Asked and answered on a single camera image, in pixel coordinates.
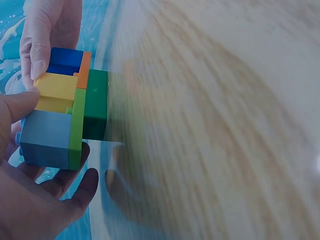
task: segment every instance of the wooden table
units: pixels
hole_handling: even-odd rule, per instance
[[[109,14],[109,137],[133,195],[106,182],[124,215],[174,239],[320,239],[320,2],[110,0]]]

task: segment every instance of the orange block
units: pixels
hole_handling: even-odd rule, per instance
[[[87,89],[91,55],[92,54],[89,51],[83,52],[81,66],[78,73],[78,82],[76,85],[77,89]]]

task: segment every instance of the building block puzzle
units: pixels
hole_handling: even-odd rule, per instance
[[[45,73],[34,81],[40,92],[36,110],[66,113],[73,106],[78,78],[76,76]]]
[[[20,154],[28,164],[68,169],[68,149],[72,116],[34,110],[21,122],[17,134]]]
[[[73,76],[79,73],[83,51],[53,47],[47,73]]]
[[[92,54],[54,47],[47,72],[34,81],[40,99],[16,135],[28,164],[78,170],[82,140],[103,140],[108,73],[90,69]]]
[[[108,119],[107,91],[108,73],[90,69],[84,107],[84,139],[104,139]]]

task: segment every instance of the yellow block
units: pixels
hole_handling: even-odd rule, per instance
[[[68,108],[72,108],[73,104],[74,101],[72,100],[41,96],[35,109],[65,114]]]
[[[77,82],[76,76],[46,72],[33,84],[40,92],[35,109],[65,114],[73,106]]]

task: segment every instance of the human hand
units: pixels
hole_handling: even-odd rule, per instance
[[[33,0],[20,41],[22,82],[28,89],[46,72],[51,48],[75,49],[82,0]]]
[[[79,171],[59,170],[53,179],[40,184],[35,180],[44,167],[21,163],[13,167],[8,163],[17,149],[18,120],[37,105],[37,90],[15,95],[0,94],[0,239],[50,240],[86,211],[98,186],[98,172],[91,168],[71,199],[59,200],[67,191]],[[82,146],[81,166],[90,149]]]

